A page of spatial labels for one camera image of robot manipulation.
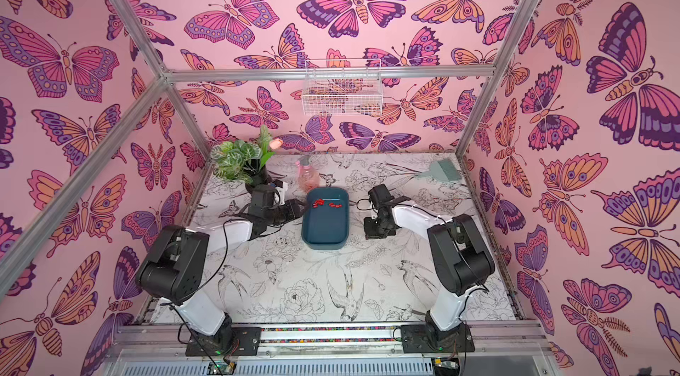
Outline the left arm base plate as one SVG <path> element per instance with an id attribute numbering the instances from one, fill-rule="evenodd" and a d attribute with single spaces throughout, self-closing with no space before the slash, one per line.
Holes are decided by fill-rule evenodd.
<path id="1" fill-rule="evenodd" d="M 216 335 L 202 335 L 191 331 L 186 357 L 227 358 L 256 356 L 260 347 L 262 328 L 259 326 L 230 326 Z"/>

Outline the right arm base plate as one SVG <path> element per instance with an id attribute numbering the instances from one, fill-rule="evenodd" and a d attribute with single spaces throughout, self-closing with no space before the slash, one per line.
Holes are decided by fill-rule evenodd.
<path id="1" fill-rule="evenodd" d="M 405 353 L 471 353 L 476 350 L 469 326 L 460 323 L 449 331 L 433 325 L 402 325 L 399 328 Z"/>

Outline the teal plastic storage box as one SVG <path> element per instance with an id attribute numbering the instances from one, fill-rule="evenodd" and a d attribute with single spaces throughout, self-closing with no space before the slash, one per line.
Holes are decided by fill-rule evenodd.
<path id="1" fill-rule="evenodd" d="M 301 237 L 312 250 L 340 250 L 350 231 L 349 195 L 343 188 L 312 189 L 306 196 Z"/>

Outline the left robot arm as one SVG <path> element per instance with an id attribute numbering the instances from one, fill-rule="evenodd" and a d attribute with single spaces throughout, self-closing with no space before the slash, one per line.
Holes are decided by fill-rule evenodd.
<path id="1" fill-rule="evenodd" d="M 212 280 L 204 277 L 208 254 L 228 255 L 268 229 L 302 218 L 306 209 L 299 199 L 282 200 L 277 187 L 258 185 L 244 211 L 215 227 L 164 227 L 136 273 L 136 285 L 173 309 L 196 337 L 225 339 L 231 335 L 230 316 L 205 292 Z"/>

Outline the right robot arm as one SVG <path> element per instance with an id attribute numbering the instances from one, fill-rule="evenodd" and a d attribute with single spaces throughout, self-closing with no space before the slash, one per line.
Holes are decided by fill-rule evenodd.
<path id="1" fill-rule="evenodd" d="M 415 204 L 372 205 L 372 217 L 364 220 L 368 239 L 385 239 L 398 229 L 407 229 L 427 240 L 441 285 L 426 324 L 434 335 L 447 335 L 464 323 L 469 297 L 485 290 L 487 279 L 496 271 L 485 238 L 467 214 L 441 216 Z"/>

